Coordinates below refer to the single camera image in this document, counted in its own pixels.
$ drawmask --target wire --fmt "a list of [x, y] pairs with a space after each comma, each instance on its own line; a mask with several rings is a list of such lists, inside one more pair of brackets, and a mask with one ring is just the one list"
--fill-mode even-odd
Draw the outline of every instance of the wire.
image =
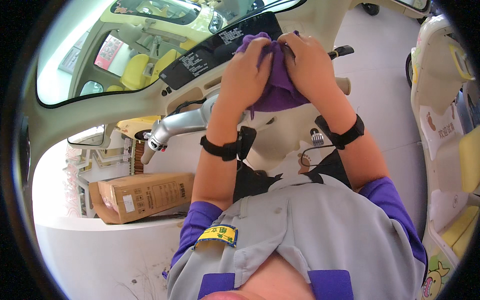
[[176, 115], [178, 113], [180, 113], [180, 110], [182, 108], [185, 108], [189, 105], [192, 105], [192, 104], [203, 104], [205, 101], [207, 100], [207, 98], [203, 98], [201, 100], [195, 100], [195, 101], [185, 101], [183, 102], [182, 104], [178, 105], [176, 109], [173, 110], [173, 112], [169, 113], [167, 117], [170, 117], [170, 116], [173, 116], [173, 115]]
[[312, 150], [312, 149], [327, 148], [327, 147], [334, 147], [334, 146], [333, 146], [333, 145], [324, 145], [324, 146], [311, 147], [311, 148], [306, 149], [306, 150], [303, 151], [302, 154], [301, 154], [300, 163], [301, 163], [304, 167], [326, 166], [326, 165], [332, 164], [333, 162], [329, 162], [329, 163], [326, 163], [326, 164], [320, 163], [320, 164], [316, 164], [316, 165], [305, 165], [305, 164], [303, 163], [303, 157], [305, 156], [305, 152], [307, 152], [307, 151], [309, 151], [309, 150]]

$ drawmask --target black tire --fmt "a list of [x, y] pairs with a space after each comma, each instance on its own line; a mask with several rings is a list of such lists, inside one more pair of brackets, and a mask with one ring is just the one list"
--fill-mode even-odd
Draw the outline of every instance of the black tire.
[[371, 3], [362, 3], [363, 10], [370, 16], [376, 16], [380, 12], [380, 5]]
[[407, 56], [407, 61], [405, 62], [405, 73], [407, 75], [408, 85], [412, 88], [412, 76], [413, 76], [413, 68], [412, 68], [412, 54], [409, 53]]
[[146, 141], [146, 139], [144, 139], [144, 133], [145, 132], [151, 132], [151, 131], [152, 131], [151, 129], [139, 131], [135, 134], [134, 137], [139, 141]]
[[426, 19], [427, 19], [427, 17], [423, 17], [423, 18], [417, 19], [417, 21], [420, 25], [422, 25], [423, 22], [425, 22]]

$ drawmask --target scooter wheel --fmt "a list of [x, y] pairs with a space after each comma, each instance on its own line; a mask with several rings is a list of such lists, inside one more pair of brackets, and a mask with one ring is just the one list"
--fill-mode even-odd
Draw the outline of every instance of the scooter wheel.
[[408, 85], [412, 88], [413, 66], [411, 53], [407, 56], [407, 61], [405, 62], [405, 73], [407, 75]]
[[380, 12], [380, 6], [371, 3], [362, 3], [363, 10], [370, 16], [376, 16]]

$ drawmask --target handlebar grip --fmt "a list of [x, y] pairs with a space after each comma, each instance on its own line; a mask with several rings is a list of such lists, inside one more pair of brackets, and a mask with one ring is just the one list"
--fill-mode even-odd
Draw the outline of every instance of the handlebar grip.
[[155, 154], [156, 151], [150, 148], [148, 143], [145, 144], [146, 145], [144, 146], [144, 154], [142, 155], [142, 158], [140, 158], [140, 161], [142, 162], [142, 164], [148, 165], [148, 163], [153, 157], [153, 154]]
[[336, 85], [338, 85], [338, 87], [342, 90], [342, 92], [345, 95], [347, 95], [347, 96], [350, 95], [352, 85], [351, 85], [350, 79], [348, 77], [346, 77], [346, 78], [335, 77], [335, 82], [336, 82]]

